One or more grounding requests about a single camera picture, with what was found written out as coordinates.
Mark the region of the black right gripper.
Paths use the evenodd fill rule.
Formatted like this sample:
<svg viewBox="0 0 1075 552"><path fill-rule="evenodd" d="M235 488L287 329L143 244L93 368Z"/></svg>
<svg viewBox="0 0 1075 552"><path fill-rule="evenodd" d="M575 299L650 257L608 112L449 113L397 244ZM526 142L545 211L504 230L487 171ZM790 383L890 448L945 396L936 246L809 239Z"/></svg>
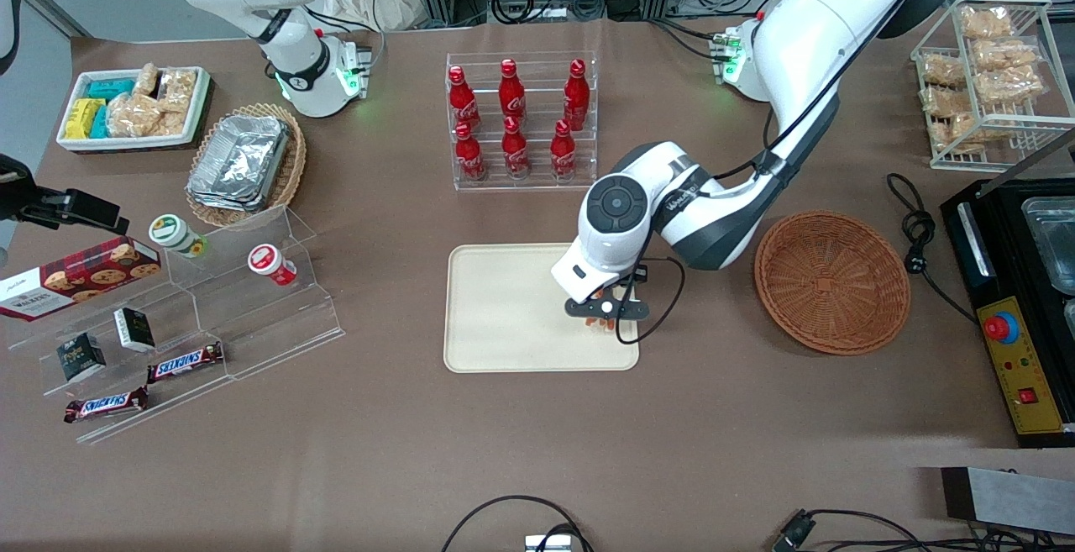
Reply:
<svg viewBox="0 0 1075 552"><path fill-rule="evenodd" d="M64 204L66 222L77 223L125 235L129 220L120 215L120 207L97 198L91 193L66 189L54 192L39 186L30 169L23 162L1 155L1 218L35 225L61 225L59 208Z"/></svg>

